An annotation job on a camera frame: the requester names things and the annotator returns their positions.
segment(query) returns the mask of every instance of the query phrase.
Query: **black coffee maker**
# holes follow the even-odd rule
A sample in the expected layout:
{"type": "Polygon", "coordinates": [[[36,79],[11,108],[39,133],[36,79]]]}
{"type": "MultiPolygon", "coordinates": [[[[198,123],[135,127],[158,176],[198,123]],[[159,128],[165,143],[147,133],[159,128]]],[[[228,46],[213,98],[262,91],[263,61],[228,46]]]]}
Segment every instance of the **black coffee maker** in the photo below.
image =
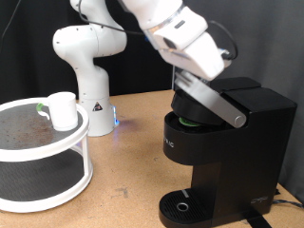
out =
{"type": "Polygon", "coordinates": [[[168,228],[215,227],[270,212],[296,104],[249,78],[211,82],[246,116],[234,128],[181,89],[164,119],[163,152],[193,165],[190,188],[165,195],[160,219],[168,228]]]}

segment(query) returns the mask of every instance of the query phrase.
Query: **white cup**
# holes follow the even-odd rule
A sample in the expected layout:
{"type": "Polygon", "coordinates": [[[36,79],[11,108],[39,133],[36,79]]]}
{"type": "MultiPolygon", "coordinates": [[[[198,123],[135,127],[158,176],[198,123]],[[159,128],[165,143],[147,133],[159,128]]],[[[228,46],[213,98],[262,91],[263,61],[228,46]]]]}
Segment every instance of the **white cup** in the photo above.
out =
{"type": "Polygon", "coordinates": [[[58,92],[51,94],[44,103],[39,103],[36,106],[39,115],[46,116],[49,120],[49,115],[41,110],[44,105],[48,105],[51,122],[55,130],[68,131],[78,125],[76,95],[74,93],[58,92]]]}

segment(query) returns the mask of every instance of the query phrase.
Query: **black cable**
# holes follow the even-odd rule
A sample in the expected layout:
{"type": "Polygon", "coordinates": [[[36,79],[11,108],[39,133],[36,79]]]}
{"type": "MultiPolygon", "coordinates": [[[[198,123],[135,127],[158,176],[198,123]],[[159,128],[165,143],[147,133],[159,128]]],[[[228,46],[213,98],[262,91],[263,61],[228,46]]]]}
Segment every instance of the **black cable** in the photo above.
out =
{"type": "Polygon", "coordinates": [[[233,44],[234,49],[235,49],[235,56],[233,56],[230,60],[235,60],[238,57],[238,45],[237,45],[237,42],[235,41],[234,37],[230,33],[230,31],[227,28],[225,28],[224,25],[220,24],[219,22],[208,21],[208,23],[219,27],[220,29],[222,29],[227,34],[227,36],[229,37],[229,39],[230,39],[230,41],[233,44]]]}
{"type": "Polygon", "coordinates": [[[117,30],[117,31],[122,31],[122,32],[125,32],[125,33],[127,33],[127,34],[132,34],[132,35],[144,35],[142,32],[123,30],[123,29],[119,29],[119,28],[107,26],[107,25],[104,25],[104,24],[101,24],[101,23],[88,21],[88,20],[86,20],[86,19],[84,18],[84,16],[82,15],[81,4],[82,4],[82,0],[79,0],[79,3],[78,3],[79,16],[80,16],[80,18],[81,18],[84,22],[91,23],[91,24],[95,24],[95,25],[99,25],[99,26],[106,27],[106,28],[109,28],[109,29],[114,29],[114,30],[117,30]]]}
{"type": "Polygon", "coordinates": [[[4,30],[3,34],[2,34],[1,43],[0,43],[0,56],[1,56],[1,52],[2,52],[2,45],[3,45],[4,36],[6,35],[6,32],[7,32],[8,28],[9,28],[9,26],[10,26],[11,21],[12,21],[12,18],[14,17],[14,15],[15,15],[15,13],[16,13],[19,5],[20,5],[20,3],[21,3],[21,0],[19,0],[19,2],[17,3],[17,5],[15,7],[15,10],[13,11],[13,14],[12,14],[10,20],[9,20],[9,23],[8,23],[6,29],[4,30]]]}
{"type": "Polygon", "coordinates": [[[273,201],[273,204],[279,204],[279,203],[290,203],[294,206],[297,206],[297,207],[300,207],[300,208],[304,209],[304,205],[299,203],[299,202],[286,201],[286,200],[283,200],[283,199],[276,199],[276,200],[273,201]]]}

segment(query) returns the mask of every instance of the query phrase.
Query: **blue led light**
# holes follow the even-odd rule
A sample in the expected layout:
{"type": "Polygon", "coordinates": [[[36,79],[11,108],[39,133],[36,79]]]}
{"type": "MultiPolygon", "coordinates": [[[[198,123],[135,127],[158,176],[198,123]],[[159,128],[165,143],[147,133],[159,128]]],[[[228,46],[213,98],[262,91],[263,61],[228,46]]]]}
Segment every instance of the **blue led light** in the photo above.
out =
{"type": "Polygon", "coordinates": [[[118,125],[120,122],[116,119],[116,106],[113,106],[113,110],[114,110],[114,124],[118,125]]]}

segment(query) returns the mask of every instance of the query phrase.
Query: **wooden table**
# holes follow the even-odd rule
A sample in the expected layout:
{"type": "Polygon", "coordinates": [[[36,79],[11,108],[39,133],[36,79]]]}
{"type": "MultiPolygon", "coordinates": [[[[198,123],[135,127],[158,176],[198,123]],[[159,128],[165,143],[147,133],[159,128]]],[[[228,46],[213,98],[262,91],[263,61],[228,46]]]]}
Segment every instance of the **wooden table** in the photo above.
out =
{"type": "MultiPolygon", "coordinates": [[[[192,167],[167,159],[162,152],[163,118],[170,112],[172,90],[111,97],[120,126],[103,137],[89,138],[94,174],[75,199],[43,212],[0,213],[0,228],[156,228],[163,195],[188,188],[192,167]]],[[[275,199],[297,201],[280,185],[275,199]]],[[[304,211],[274,205],[264,216],[275,228],[304,227],[304,211]]],[[[250,228],[246,221],[221,227],[250,228]]]]}

